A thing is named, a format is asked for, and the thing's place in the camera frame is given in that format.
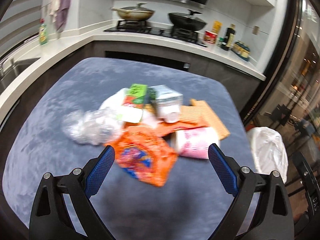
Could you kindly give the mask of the pink paper cup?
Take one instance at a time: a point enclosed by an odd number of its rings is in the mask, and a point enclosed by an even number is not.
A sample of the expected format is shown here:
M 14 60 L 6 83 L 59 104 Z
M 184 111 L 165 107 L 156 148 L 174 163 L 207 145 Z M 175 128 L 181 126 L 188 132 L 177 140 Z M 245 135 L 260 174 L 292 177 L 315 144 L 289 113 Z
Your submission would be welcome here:
M 195 159 L 209 159 L 211 144 L 220 146 L 219 135 L 212 127 L 179 130 L 171 136 L 171 147 L 179 156 Z

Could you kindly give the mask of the blue-grey table cloth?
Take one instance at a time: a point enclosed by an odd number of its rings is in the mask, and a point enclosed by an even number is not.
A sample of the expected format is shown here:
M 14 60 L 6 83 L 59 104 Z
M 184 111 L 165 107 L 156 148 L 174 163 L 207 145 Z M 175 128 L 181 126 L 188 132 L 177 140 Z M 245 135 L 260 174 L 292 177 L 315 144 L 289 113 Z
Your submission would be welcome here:
M 29 224 L 41 182 L 62 176 L 90 161 L 89 183 L 76 200 L 91 204 L 116 239 L 208 239 L 230 207 L 228 194 L 208 160 L 179 157 L 167 182 L 156 187 L 134 178 L 115 161 L 114 149 L 81 145 L 62 131 L 63 117 L 75 110 L 96 110 L 109 96 L 133 83 L 166 85 L 185 101 L 203 100 L 230 134 L 221 151 L 240 166 L 254 161 L 234 103 L 221 83 L 188 72 L 126 60 L 88 58 L 76 64 L 33 109 L 9 152 L 3 177 L 5 200 Z

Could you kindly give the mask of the bin with white liner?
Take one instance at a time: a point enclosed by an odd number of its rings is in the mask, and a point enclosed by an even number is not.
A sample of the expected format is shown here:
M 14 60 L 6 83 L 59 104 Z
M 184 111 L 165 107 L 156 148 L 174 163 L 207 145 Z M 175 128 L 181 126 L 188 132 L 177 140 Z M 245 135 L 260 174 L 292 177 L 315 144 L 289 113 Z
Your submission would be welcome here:
M 256 171 L 260 174 L 270 174 L 276 170 L 285 184 L 289 161 L 281 134 L 268 127 L 255 127 L 246 135 Z

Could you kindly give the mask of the crumpled clear plastic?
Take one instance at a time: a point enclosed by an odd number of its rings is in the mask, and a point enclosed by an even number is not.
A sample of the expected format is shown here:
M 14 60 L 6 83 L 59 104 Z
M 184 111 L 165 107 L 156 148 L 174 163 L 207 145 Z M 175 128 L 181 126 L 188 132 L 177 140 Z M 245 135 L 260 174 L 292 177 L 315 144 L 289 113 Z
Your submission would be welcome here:
M 107 108 L 96 111 L 73 111 L 62 118 L 63 133 L 79 144 L 100 145 L 122 134 L 122 116 Z

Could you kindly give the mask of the orange snack wrapper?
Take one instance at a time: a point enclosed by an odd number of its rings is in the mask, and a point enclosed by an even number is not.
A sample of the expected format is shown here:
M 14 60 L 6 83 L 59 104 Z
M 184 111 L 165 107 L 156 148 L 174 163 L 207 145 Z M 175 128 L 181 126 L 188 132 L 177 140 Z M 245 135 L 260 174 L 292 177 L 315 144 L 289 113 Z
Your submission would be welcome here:
M 148 126 L 128 126 L 120 137 L 108 143 L 115 150 L 116 163 L 131 177 L 163 187 L 178 155 Z

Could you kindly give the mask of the orange plastic wrapper strip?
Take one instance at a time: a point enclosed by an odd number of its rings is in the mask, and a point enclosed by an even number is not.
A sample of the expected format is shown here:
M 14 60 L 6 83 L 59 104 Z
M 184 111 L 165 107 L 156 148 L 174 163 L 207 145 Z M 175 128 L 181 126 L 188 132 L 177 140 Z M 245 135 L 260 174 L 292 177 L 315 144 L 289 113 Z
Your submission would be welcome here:
M 205 120 L 200 120 L 197 123 L 189 123 L 189 122 L 182 122 L 178 121 L 176 123 L 159 123 L 155 128 L 151 128 L 151 130 L 157 135 L 158 137 L 164 137 L 170 133 L 174 133 L 176 131 L 185 130 L 185 129 L 194 129 L 194 128 L 201 128 L 201 127 L 208 127 L 208 123 Z

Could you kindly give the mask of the green white carton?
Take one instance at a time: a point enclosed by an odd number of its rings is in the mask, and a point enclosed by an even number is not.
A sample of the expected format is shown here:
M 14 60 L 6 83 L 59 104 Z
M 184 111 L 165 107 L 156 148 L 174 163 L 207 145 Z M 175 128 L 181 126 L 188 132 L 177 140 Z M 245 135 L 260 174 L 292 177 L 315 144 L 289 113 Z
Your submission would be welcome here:
M 147 88 L 147 85 L 133 83 L 127 91 L 121 107 L 125 122 L 137 124 L 142 119 Z

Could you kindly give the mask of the white grey carton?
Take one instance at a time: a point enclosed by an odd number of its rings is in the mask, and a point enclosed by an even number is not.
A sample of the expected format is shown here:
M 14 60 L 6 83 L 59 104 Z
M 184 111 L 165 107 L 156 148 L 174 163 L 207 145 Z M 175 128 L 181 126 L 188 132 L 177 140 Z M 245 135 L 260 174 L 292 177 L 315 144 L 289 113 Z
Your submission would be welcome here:
M 183 94 L 166 85 L 148 87 L 147 92 L 157 118 L 169 124 L 179 121 Z

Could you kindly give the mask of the teal yellow ceramic pot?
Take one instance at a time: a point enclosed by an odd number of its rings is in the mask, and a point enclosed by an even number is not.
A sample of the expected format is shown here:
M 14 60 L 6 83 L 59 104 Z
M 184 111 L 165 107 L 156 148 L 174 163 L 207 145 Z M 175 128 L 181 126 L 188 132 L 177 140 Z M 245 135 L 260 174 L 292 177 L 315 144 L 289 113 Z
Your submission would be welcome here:
M 249 46 L 247 46 L 243 42 L 236 41 L 233 44 L 231 50 L 233 53 L 235 53 L 238 57 L 240 57 L 244 61 L 246 61 L 246 62 L 249 61 L 251 50 L 250 50 Z

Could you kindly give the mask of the sink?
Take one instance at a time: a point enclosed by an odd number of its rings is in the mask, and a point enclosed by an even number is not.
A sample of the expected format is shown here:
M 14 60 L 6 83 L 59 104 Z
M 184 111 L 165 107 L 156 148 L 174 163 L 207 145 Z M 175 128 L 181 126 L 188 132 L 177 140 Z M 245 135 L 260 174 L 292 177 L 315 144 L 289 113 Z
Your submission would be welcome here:
M 3 68 L 1 68 L 0 93 L 2 94 L 12 81 L 16 79 L 16 77 L 39 59 L 39 57 L 36 57 L 20 61 L 11 60 L 11 65 L 8 69 L 3 71 Z

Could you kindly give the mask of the yellow packet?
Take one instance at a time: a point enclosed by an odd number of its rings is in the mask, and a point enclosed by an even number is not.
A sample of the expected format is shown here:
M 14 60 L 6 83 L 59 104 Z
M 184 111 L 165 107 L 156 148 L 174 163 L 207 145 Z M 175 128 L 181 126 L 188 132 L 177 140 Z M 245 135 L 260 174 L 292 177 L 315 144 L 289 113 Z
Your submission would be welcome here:
M 212 27 L 212 32 L 218 35 L 220 30 L 221 30 L 221 27 L 222 27 L 222 23 L 221 22 L 214 21 L 213 27 Z

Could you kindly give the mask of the black gas stove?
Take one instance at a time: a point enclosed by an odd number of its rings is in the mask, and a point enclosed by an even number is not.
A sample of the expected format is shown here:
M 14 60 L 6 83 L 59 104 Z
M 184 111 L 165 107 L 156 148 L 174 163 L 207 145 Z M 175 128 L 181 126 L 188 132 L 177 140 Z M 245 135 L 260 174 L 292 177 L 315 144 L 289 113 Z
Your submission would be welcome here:
M 104 32 L 138 33 L 162 36 L 207 47 L 207 45 L 199 39 L 199 33 L 195 31 L 185 30 L 175 27 L 174 25 L 170 26 L 169 29 L 154 27 L 148 21 L 119 20 L 115 27 L 105 29 Z

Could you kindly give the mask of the black wok with lid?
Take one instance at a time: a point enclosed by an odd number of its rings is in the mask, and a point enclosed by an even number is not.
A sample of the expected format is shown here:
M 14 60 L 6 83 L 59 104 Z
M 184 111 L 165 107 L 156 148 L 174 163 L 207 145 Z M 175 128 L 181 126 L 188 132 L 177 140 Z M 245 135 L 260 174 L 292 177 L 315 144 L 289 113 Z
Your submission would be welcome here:
M 201 12 L 188 9 L 189 13 L 182 12 L 170 12 L 168 13 L 170 22 L 180 29 L 185 29 L 189 31 L 199 31 L 202 30 L 207 23 L 198 17 Z

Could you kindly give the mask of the beige wok with lid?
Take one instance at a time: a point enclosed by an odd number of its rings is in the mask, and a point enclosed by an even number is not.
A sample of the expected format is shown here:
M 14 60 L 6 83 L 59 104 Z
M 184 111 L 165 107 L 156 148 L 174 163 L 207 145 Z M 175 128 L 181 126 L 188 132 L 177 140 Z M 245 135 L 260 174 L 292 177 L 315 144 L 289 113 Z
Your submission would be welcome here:
M 111 7 L 112 11 L 116 11 L 118 16 L 126 21 L 147 21 L 150 19 L 155 11 L 152 9 L 145 8 L 146 3 L 139 2 L 135 6 L 115 8 Z

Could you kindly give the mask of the wall socket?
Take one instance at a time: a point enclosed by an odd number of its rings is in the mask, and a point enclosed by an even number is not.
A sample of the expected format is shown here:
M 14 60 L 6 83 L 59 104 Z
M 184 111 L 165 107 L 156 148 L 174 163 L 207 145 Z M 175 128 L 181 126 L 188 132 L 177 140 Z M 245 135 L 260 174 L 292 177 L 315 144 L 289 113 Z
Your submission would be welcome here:
M 258 35 L 258 33 L 259 33 L 259 27 L 255 25 L 255 26 L 253 27 L 252 34 Z

